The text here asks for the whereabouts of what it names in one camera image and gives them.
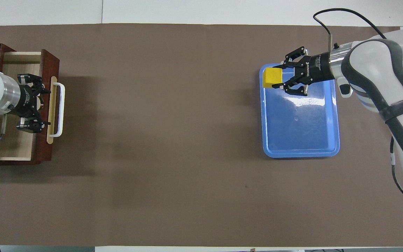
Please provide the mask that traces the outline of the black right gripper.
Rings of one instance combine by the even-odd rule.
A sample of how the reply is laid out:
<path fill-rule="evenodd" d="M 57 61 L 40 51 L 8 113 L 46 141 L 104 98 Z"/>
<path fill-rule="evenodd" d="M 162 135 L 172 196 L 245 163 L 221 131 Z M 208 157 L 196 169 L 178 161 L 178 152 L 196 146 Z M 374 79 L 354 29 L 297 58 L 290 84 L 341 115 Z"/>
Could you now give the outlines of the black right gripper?
<path fill-rule="evenodd" d="M 301 68 L 302 83 L 299 82 L 299 77 L 294 76 L 285 82 L 271 84 L 271 87 L 293 96 L 308 96 L 307 84 L 332 80 L 330 55 L 330 52 L 324 52 L 309 56 L 308 49 L 304 46 L 291 51 L 286 54 L 284 61 L 274 68 Z"/>

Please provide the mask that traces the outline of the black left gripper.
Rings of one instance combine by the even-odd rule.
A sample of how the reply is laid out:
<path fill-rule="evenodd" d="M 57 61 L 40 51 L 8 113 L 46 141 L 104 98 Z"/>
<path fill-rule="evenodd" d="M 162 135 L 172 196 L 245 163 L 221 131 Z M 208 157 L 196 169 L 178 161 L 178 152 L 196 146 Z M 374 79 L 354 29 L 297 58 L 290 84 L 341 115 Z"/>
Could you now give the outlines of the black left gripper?
<path fill-rule="evenodd" d="M 40 118 L 40 113 L 37 110 L 37 95 L 51 94 L 51 91 L 45 88 L 40 76 L 24 73 L 18 74 L 17 79 L 20 97 L 12 109 L 12 114 L 21 118 L 16 129 L 32 134 L 41 133 L 45 126 L 51 123 Z"/>

